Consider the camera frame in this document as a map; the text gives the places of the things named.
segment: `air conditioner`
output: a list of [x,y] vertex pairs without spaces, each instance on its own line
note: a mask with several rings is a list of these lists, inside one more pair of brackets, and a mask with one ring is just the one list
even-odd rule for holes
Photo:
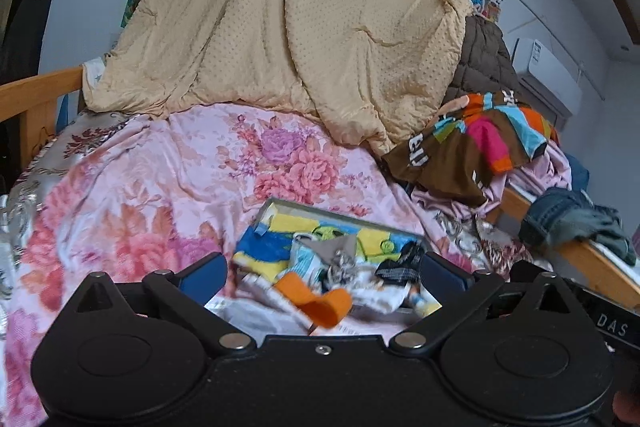
[[[564,122],[578,113],[582,90],[556,56],[540,41],[518,39],[512,63],[520,85],[537,99],[531,104],[532,107],[540,110],[547,118],[551,110],[553,115],[560,117],[560,121],[550,118],[556,123]],[[546,110],[541,110],[540,103]]]

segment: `beige comforter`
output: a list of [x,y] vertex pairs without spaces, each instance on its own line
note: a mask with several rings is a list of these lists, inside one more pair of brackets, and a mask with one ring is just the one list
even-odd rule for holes
[[382,154],[439,107],[470,12],[469,0],[142,0],[84,97],[156,116],[230,101],[295,111]]

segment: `pink fabric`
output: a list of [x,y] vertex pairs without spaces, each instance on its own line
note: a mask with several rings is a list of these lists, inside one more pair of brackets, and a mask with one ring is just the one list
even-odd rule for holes
[[502,140],[498,128],[487,117],[481,116],[470,123],[465,134],[474,139],[476,147],[489,165],[509,157],[507,144]]
[[486,201],[478,208],[470,208],[458,201],[443,200],[431,196],[428,192],[414,190],[412,200],[418,203],[415,212],[435,250],[441,256],[470,273],[484,268],[478,264],[476,259],[470,259],[457,245],[451,242],[446,232],[436,221],[436,216],[439,212],[443,212],[458,221],[470,219],[472,216],[486,216],[500,205],[507,180],[539,196],[549,187],[571,188],[571,169],[564,153],[556,143],[550,141],[545,153],[531,163],[507,174],[494,176],[491,184],[482,189]]
[[31,357],[89,272],[127,282],[210,251],[228,257],[270,196],[424,233],[366,150],[335,146],[302,117],[218,104],[134,118],[74,166],[36,216],[9,315],[5,425],[43,421]]
[[550,141],[542,156],[509,172],[507,179],[510,184],[524,188],[534,196],[541,196],[549,187],[571,189],[571,168],[558,145]]

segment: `metal screw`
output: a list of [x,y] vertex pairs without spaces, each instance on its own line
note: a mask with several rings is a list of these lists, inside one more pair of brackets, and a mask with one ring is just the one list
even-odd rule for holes
[[395,337],[396,344],[406,349],[418,349],[427,343],[427,339],[420,333],[414,333],[413,331],[405,331]]
[[316,353],[318,355],[330,355],[333,349],[329,346],[316,346]]
[[220,346],[225,347],[226,349],[233,349],[237,351],[239,349],[249,347],[249,344],[251,344],[251,337],[244,333],[227,333],[226,335],[222,335],[218,342],[220,343]]

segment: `black device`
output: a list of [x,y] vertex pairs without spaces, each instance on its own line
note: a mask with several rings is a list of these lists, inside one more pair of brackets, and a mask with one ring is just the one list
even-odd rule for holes
[[44,425],[601,425],[612,382],[601,334],[636,349],[640,331],[630,312],[533,267],[519,275],[532,282],[476,274],[388,346],[267,336],[258,348],[202,306],[222,269],[212,254],[140,283],[88,275],[33,357]]

